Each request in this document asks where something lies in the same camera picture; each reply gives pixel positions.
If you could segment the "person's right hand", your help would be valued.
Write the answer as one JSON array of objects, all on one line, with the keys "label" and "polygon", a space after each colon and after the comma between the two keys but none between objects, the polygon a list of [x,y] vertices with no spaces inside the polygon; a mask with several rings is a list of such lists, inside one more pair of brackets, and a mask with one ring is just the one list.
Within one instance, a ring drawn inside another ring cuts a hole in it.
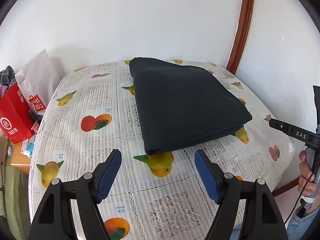
[{"label": "person's right hand", "polygon": [[305,151],[300,152],[299,159],[299,171],[301,175],[298,180],[298,191],[302,193],[303,196],[309,197],[316,189],[316,184],[313,182],[315,176],[312,174],[306,162]]}]

